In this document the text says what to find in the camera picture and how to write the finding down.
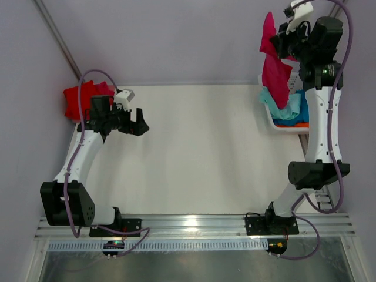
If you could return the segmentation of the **magenta t shirt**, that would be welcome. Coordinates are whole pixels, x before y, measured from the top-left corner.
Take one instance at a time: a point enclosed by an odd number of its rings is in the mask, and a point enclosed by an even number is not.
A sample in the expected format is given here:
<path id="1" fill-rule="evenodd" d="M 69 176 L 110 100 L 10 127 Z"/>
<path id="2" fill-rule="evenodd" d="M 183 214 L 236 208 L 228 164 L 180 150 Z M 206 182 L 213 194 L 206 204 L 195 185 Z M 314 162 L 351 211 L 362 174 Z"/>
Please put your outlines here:
<path id="1" fill-rule="evenodd" d="M 263 86 L 270 92 L 278 109 L 282 110 L 286 107 L 289 99 L 288 80 L 293 68 L 284 64 L 277 56 L 277 52 L 270 42 L 270 39 L 276 34 L 273 13 L 268 12 L 263 23 L 259 49 L 260 52 L 265 54 L 261 78 Z"/>

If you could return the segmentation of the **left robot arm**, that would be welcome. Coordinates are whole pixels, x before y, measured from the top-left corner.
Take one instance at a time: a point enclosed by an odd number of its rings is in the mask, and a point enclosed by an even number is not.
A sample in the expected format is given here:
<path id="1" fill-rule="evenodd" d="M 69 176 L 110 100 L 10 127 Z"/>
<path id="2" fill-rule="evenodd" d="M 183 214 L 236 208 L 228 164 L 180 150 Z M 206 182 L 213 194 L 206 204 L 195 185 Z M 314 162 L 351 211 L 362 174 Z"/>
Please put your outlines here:
<path id="1" fill-rule="evenodd" d="M 117 236 L 126 229 L 118 207 L 96 204 L 90 196 L 86 180 L 95 156 L 110 132 L 141 136 L 149 131 L 141 108 L 136 109 L 136 120 L 131 120 L 129 102 L 132 90 L 124 89 L 114 97 L 91 98 L 89 118 L 77 127 L 76 141 L 61 171 L 51 182 L 40 188 L 43 208 L 49 225 L 97 227 L 93 236 Z"/>

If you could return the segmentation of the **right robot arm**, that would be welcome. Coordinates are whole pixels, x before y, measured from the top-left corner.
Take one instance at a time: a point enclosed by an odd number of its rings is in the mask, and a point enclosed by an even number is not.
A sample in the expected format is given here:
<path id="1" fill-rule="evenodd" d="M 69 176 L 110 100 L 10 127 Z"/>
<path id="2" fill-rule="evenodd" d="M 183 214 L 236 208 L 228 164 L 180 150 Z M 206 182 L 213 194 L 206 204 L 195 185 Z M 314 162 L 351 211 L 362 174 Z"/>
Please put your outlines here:
<path id="1" fill-rule="evenodd" d="M 263 216 L 268 234 L 298 234 L 292 212 L 324 186 L 349 174 L 338 145 L 338 104 L 343 87 L 343 65 L 334 60 L 343 34 L 343 23 L 320 17 L 309 21 L 292 19 L 280 26 L 271 39 L 280 58 L 292 56 L 300 64 L 299 77 L 308 104 L 309 140 L 304 161 L 288 166 L 289 185 L 271 202 Z"/>

